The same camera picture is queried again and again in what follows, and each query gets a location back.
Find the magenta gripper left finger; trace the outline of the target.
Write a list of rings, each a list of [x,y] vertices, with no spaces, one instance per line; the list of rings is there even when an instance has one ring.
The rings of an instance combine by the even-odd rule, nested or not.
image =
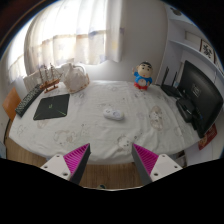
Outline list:
[[[65,155],[56,154],[42,166],[42,169],[79,184],[90,154],[90,144],[85,144]]]

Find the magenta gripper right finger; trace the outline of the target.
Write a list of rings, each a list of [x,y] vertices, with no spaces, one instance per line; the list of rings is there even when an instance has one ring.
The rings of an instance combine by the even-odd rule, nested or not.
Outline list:
[[[143,185],[147,185],[182,169],[168,155],[157,155],[137,144],[132,144],[132,156]]]

